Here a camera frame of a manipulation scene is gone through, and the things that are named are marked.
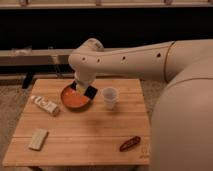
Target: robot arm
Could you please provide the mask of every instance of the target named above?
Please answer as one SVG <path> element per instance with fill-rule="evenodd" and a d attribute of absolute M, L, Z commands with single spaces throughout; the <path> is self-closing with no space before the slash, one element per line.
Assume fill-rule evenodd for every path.
<path fill-rule="evenodd" d="M 213 170 L 213 40 L 103 52 L 101 43 L 90 39 L 73 51 L 69 63 L 82 85 L 91 84 L 96 73 L 174 78 L 152 114 L 150 170 Z"/>
<path fill-rule="evenodd" d="M 84 86 L 94 81 L 96 73 L 170 81 L 203 54 L 210 56 L 211 48 L 211 40 L 196 40 L 104 52 L 98 40 L 89 39 L 70 54 L 69 64 L 76 81 Z"/>

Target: wood grain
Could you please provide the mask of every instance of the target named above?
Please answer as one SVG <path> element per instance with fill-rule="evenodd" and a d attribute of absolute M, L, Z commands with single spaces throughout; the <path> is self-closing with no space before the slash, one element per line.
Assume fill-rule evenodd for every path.
<path fill-rule="evenodd" d="M 64 107 L 60 100 L 61 91 L 72 81 L 36 81 L 31 94 L 57 103 L 61 112 L 56 117 L 50 117 L 28 99 L 3 165 L 148 165 L 150 125 L 140 81 L 97 79 L 93 84 L 99 90 L 97 96 L 86 108 L 77 111 Z M 105 108 L 101 97 L 101 89 L 107 86 L 119 91 L 119 99 L 113 110 Z M 37 128 L 49 132 L 40 152 L 28 149 L 30 137 Z M 119 146 L 133 136 L 140 136 L 141 144 L 129 152 L 120 153 Z"/>
<path fill-rule="evenodd" d="M 29 166 L 29 163 L 31 166 L 149 164 L 149 152 L 144 152 L 149 144 L 147 137 L 136 148 L 119 152 L 120 145 L 129 138 L 48 138 L 40 152 L 27 148 L 29 138 L 13 138 L 4 166 Z"/>

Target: clear cup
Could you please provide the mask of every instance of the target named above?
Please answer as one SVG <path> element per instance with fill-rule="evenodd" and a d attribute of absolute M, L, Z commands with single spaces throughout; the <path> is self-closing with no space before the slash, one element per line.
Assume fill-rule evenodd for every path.
<path fill-rule="evenodd" d="M 107 109 L 113 109 L 118 100 L 118 91 L 114 87 L 106 87 L 102 89 L 101 95 Z"/>

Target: sausage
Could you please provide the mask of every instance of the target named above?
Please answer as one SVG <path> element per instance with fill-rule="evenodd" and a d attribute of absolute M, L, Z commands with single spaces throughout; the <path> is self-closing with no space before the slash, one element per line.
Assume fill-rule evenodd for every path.
<path fill-rule="evenodd" d="M 141 141 L 141 137 L 139 136 L 134 136 L 133 138 L 125 141 L 121 146 L 120 146 L 120 152 L 126 151 L 137 144 L 139 144 Z"/>

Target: wooden block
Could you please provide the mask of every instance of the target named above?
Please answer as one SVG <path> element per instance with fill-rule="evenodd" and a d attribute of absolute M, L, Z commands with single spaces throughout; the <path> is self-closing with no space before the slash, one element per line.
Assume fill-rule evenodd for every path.
<path fill-rule="evenodd" d="M 47 130 L 36 129 L 28 146 L 29 149 L 40 151 L 47 136 L 48 136 Z"/>

